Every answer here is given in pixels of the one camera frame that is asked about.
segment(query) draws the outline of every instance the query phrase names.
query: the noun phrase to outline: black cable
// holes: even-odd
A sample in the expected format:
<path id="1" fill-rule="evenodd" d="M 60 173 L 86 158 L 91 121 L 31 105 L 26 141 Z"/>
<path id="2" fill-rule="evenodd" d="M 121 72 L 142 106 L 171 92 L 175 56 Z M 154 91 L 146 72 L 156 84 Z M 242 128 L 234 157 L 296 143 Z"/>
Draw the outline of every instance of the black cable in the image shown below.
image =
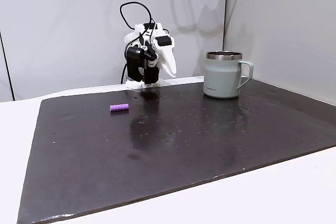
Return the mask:
<path id="1" fill-rule="evenodd" d="M 8 75 L 9 86 L 11 88 L 10 90 L 12 92 L 13 101 L 15 101 L 14 90 L 13 90 L 12 81 L 11 81 L 10 75 L 9 75 L 9 68 L 8 68 L 8 63 L 7 63 L 7 59 L 6 59 L 5 48 L 4 48 L 4 43 L 2 41 L 1 32 L 0 32 L 0 41 L 1 41 L 1 45 L 2 45 L 2 52 L 4 53 L 5 65 L 6 65 L 7 75 Z"/>
<path id="2" fill-rule="evenodd" d="M 126 67 L 127 67 L 127 63 L 125 64 L 124 70 L 122 71 L 120 84 L 122 84 L 124 82 L 124 74 L 125 74 Z"/>
<path id="3" fill-rule="evenodd" d="M 152 39 L 152 35 L 153 35 L 153 31 L 155 30 L 156 28 L 156 21 L 152 18 L 152 20 L 154 21 L 154 28 L 152 29 L 152 32 L 151 32 L 151 36 L 149 36 L 149 44 L 151 45 L 151 39 Z"/>
<path id="4" fill-rule="evenodd" d="M 148 14 L 149 14 L 149 24 L 152 22 L 152 14 L 151 14 L 151 12 L 149 11 L 149 9 L 148 9 L 144 4 L 142 4 L 142 3 L 140 3 L 140 2 L 135 2 L 135 1 L 127 2 L 127 3 L 124 3 L 124 4 L 122 4 L 122 5 L 120 6 L 120 14 L 121 14 L 121 17 L 123 18 L 123 20 L 125 21 L 126 25 L 127 25 L 129 28 L 131 28 L 132 30 L 135 30 L 135 28 L 132 28 L 132 27 L 127 23 L 127 21 L 126 21 L 124 15 L 122 14 L 122 10 L 121 10 L 121 9 L 123 8 L 123 6 L 125 6 L 125 5 L 131 5 L 131 4 L 137 4 L 137 5 L 141 5 L 141 6 L 143 6 L 143 7 L 147 10 L 147 12 L 148 12 Z M 132 40 L 131 42 L 129 42 L 129 43 L 126 45 L 126 47 L 125 47 L 125 52 L 124 52 L 124 57 L 125 57 L 125 59 L 126 59 L 126 53 L 127 53 L 127 48 L 128 48 L 128 46 L 129 46 L 130 44 L 132 44 L 133 42 L 135 42 L 136 40 L 138 40 L 140 37 L 142 37 L 142 36 L 148 31 L 149 27 L 150 27 L 150 26 L 148 25 L 147 29 L 146 29 L 142 34 L 140 34 L 137 38 L 135 38 L 134 40 Z M 124 74 L 125 74 L 126 66 L 127 66 L 127 64 L 126 64 L 125 67 L 124 67 L 124 71 L 123 71 L 123 73 L 122 73 L 121 83 L 120 83 L 120 84 L 122 84 L 122 81 L 123 81 L 123 79 L 124 79 Z"/>

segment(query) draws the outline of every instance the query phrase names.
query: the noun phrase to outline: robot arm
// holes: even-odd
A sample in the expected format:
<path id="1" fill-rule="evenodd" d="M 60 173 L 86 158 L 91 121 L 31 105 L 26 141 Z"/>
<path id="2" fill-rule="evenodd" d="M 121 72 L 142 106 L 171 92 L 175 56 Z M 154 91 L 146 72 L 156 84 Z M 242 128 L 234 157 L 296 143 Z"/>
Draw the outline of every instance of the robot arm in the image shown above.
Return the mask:
<path id="1" fill-rule="evenodd" d="M 128 76 L 145 84 L 156 83 L 159 71 L 163 69 L 172 78 L 176 77 L 176 63 L 173 55 L 174 38 L 167 34 L 160 23 L 136 25 L 134 32 L 125 36 L 124 42 L 131 43 L 127 49 Z"/>

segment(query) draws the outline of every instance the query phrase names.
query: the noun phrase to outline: table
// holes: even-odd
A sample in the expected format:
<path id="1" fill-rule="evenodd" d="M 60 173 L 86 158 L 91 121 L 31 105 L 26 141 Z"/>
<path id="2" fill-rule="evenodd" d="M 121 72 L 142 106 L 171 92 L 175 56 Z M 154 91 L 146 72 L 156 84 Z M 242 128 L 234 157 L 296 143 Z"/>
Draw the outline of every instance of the table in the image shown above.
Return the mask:
<path id="1" fill-rule="evenodd" d="M 190 77 L 168 80 L 167 84 L 202 81 L 202 77 Z M 63 95 L 126 89 L 125 84 L 75 89 L 0 103 L 1 223 L 17 221 L 40 102 Z M 335 164 L 336 148 L 331 148 L 64 223 L 335 223 Z"/>

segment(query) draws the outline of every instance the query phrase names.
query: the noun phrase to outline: mug handle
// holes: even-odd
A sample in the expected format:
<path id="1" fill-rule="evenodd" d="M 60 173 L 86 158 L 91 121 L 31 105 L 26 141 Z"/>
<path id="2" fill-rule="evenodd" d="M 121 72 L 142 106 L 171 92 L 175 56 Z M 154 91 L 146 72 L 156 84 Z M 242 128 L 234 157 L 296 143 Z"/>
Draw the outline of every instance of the mug handle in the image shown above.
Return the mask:
<path id="1" fill-rule="evenodd" d="M 247 81 L 245 81 L 243 84 L 239 85 L 237 89 L 240 89 L 242 86 L 244 86 L 246 83 L 248 83 L 252 79 L 252 76 L 253 76 L 253 63 L 252 62 L 241 60 L 239 63 L 248 65 L 249 66 L 249 72 L 248 72 Z"/>

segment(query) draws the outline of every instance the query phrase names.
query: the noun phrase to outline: wet spot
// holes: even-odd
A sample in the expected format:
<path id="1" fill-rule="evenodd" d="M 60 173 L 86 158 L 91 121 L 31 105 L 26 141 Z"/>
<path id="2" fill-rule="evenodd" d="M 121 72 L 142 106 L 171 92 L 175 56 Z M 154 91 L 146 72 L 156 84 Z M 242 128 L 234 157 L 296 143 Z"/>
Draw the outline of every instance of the wet spot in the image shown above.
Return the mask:
<path id="1" fill-rule="evenodd" d="M 132 153 L 129 154 L 127 157 L 130 158 L 130 159 L 132 159 L 132 160 L 138 160 L 140 158 L 138 155 L 132 154 Z"/>

